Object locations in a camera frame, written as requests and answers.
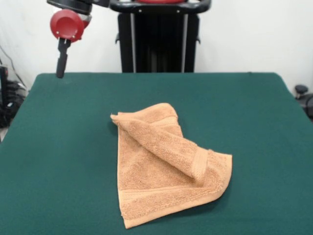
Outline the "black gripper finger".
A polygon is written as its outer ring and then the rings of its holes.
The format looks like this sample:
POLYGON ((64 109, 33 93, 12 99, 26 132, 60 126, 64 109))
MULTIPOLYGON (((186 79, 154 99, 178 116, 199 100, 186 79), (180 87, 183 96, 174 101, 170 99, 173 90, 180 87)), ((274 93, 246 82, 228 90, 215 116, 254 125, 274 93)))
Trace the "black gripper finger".
POLYGON ((60 56, 57 62, 56 76, 57 78, 63 78, 67 65, 67 50, 71 46, 71 41, 68 39, 60 38, 58 43, 58 51, 60 56))

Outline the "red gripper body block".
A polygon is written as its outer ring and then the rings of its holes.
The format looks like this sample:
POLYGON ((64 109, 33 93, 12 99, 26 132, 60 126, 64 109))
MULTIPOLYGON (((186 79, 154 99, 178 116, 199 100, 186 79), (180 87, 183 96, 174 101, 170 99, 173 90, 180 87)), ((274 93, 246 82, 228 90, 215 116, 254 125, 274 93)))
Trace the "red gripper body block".
POLYGON ((70 41, 81 40, 88 25, 88 15, 79 14, 69 9, 58 10, 50 20, 50 29, 54 37, 70 41))

